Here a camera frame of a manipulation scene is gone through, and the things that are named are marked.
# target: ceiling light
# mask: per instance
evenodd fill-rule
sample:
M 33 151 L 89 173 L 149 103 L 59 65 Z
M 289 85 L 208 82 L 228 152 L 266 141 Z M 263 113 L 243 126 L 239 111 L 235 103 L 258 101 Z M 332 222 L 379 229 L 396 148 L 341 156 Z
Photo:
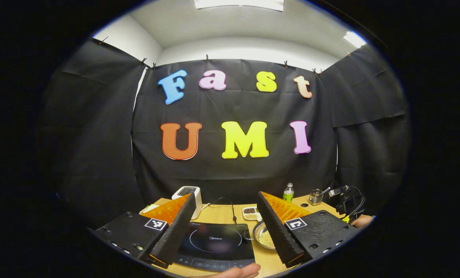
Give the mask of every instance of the ceiling light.
M 283 0 L 194 0 L 196 9 L 221 6 L 250 6 L 283 11 Z
M 347 42 L 353 44 L 358 49 L 364 44 L 366 44 L 362 37 L 359 37 L 359 35 L 357 35 L 355 32 L 347 32 L 347 34 L 343 38 L 346 39 Z

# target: wooden table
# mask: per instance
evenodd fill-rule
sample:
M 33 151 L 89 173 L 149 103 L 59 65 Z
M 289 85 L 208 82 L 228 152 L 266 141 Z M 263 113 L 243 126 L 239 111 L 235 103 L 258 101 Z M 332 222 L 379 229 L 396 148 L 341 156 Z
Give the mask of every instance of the wooden table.
M 325 204 L 324 202 L 319 205 L 312 206 L 308 202 L 308 198 L 309 198 L 309 195 L 293 198 L 292 204 L 296 206 L 300 206 L 300 204 L 303 204 L 303 203 L 309 204 L 309 206 L 305 207 L 304 209 L 310 211 L 311 213 L 319 211 L 319 210 L 325 210 L 339 218 L 345 216 L 344 214 L 343 215 L 338 214 L 335 208 L 333 208 L 330 205 Z M 170 200 L 162 198 L 156 201 L 154 204 L 162 205 L 168 201 Z M 235 209 L 235 216 L 237 217 L 237 223 L 239 224 L 247 223 L 247 225 L 249 226 L 250 232 L 252 234 L 252 229 L 258 222 L 255 220 L 254 221 L 245 220 L 244 216 L 242 216 L 242 209 L 244 207 L 249 207 L 249 206 L 256 206 L 256 204 L 233 205 Z M 215 224 L 234 224 L 232 218 L 233 218 L 233 214 L 232 214 L 231 205 L 216 204 L 216 205 L 207 206 L 205 209 L 201 211 L 198 218 L 192 221 L 203 222 L 203 223 L 215 223 Z M 276 253 L 276 250 L 263 248 L 256 241 L 252 241 L 252 248 L 254 250 L 254 257 L 255 257 L 256 263 L 261 265 L 259 275 L 256 276 L 256 278 L 274 275 L 274 274 L 287 270 L 287 268 L 285 267 L 285 264 L 281 263 L 280 257 L 278 257 L 278 253 Z M 200 269 L 195 269 L 195 268 L 191 268 L 187 266 L 182 266 L 180 264 L 172 264 L 165 271 L 169 271 L 169 272 L 181 275 L 181 276 L 206 276 L 206 275 L 211 275 L 211 274 L 216 273 L 213 271 L 200 270 Z

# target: foam letter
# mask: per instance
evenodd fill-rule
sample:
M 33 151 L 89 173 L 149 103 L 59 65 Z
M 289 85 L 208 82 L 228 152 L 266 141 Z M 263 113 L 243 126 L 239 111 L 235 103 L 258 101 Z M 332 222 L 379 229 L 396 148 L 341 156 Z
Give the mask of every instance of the foam letter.
M 311 151 L 311 147 L 307 144 L 307 123 L 304 121 L 295 121 L 291 122 L 290 126 L 295 133 L 295 149 L 293 152 L 296 154 L 309 153 Z
M 251 157 L 267 157 L 269 151 L 266 150 L 266 141 L 264 130 L 267 124 L 265 122 L 253 122 L 247 134 L 244 134 L 237 122 L 224 122 L 222 128 L 225 130 L 225 152 L 223 158 L 237 158 L 235 145 L 242 157 L 247 156 L 247 152 L 252 144 L 252 150 L 249 153 Z
M 179 92 L 177 90 L 177 87 L 179 87 L 180 89 L 186 87 L 184 79 L 181 78 L 186 76 L 187 72 L 185 70 L 179 70 L 176 73 L 172 73 L 169 76 L 158 81 L 158 85 L 163 86 L 163 90 L 165 91 L 165 95 L 167 96 L 165 104 L 171 104 L 176 100 L 180 100 L 184 96 L 184 93 Z
M 177 139 L 177 130 L 180 128 L 179 124 L 167 123 L 160 127 L 160 129 L 163 130 L 163 153 L 171 159 L 188 160 L 193 158 L 198 152 L 198 132 L 202 128 L 202 125 L 200 123 L 187 123 L 185 126 L 189 131 L 186 150 L 177 149 L 175 143 Z
M 297 86 L 299 86 L 299 93 L 305 97 L 305 98 L 311 98 L 313 96 L 313 93 L 309 92 L 307 90 L 307 86 L 309 85 L 309 81 L 305 80 L 303 76 L 297 76 L 293 79 L 297 83 Z
M 259 81 L 256 83 L 258 90 L 262 92 L 274 92 L 276 90 L 276 83 L 273 81 L 276 77 L 273 72 L 260 71 L 256 78 Z
M 227 85 L 225 84 L 225 78 L 227 78 L 227 76 L 225 76 L 225 73 L 223 71 L 208 70 L 203 75 L 208 77 L 203 77 L 200 80 L 200 86 L 202 88 L 214 88 L 215 90 L 224 90 L 227 87 Z

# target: white wall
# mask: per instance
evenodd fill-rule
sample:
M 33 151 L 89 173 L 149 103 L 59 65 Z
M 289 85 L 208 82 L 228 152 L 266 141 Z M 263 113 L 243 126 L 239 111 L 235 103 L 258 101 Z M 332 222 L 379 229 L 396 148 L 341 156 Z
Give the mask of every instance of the white wall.
M 316 49 L 260 37 L 222 37 L 187 42 L 161 51 L 156 65 L 210 59 L 247 59 L 269 61 L 316 71 L 325 70 L 340 58 Z
M 93 37 L 121 49 L 142 61 L 145 64 L 156 63 L 163 48 L 139 23 L 130 15 L 123 16 L 117 21 L 105 26 Z

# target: human hand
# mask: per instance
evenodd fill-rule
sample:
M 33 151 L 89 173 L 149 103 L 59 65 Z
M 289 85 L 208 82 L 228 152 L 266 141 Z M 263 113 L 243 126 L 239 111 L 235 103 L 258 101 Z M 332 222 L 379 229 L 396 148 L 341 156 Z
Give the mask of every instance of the human hand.
M 256 263 L 249 264 L 242 268 L 231 268 L 226 271 L 208 276 L 195 276 L 189 278 L 254 278 L 258 276 L 260 265 Z
M 364 215 L 361 214 L 357 219 L 355 219 L 350 225 L 353 225 L 357 228 L 364 227 L 365 225 L 368 225 L 374 217 L 371 215 Z

